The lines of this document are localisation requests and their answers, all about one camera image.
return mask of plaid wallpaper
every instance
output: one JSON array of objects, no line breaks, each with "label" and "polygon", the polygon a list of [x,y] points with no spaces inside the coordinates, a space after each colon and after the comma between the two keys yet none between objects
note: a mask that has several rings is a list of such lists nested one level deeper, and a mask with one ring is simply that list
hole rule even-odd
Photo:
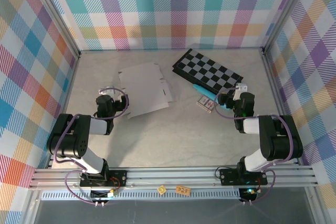
[{"label": "plaid wallpaper", "polygon": [[40,0],[0,0],[0,223],[17,223],[75,57]]},{"label": "plaid wallpaper", "polygon": [[54,2],[83,50],[260,47],[283,7],[281,0]]},{"label": "plaid wallpaper", "polygon": [[288,113],[336,223],[336,0],[299,0],[271,49]]}]

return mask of wooden block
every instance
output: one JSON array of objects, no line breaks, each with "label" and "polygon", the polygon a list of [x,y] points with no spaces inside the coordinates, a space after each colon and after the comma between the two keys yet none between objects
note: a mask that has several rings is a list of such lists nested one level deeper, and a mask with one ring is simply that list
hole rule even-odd
[{"label": "wooden block", "polygon": [[159,191],[160,195],[163,195],[167,191],[167,189],[164,186],[160,186],[157,190]]},{"label": "wooden block", "polygon": [[191,189],[188,187],[184,187],[184,186],[177,186],[176,187],[176,193],[177,194],[182,194],[185,196],[190,196],[190,191]]}]

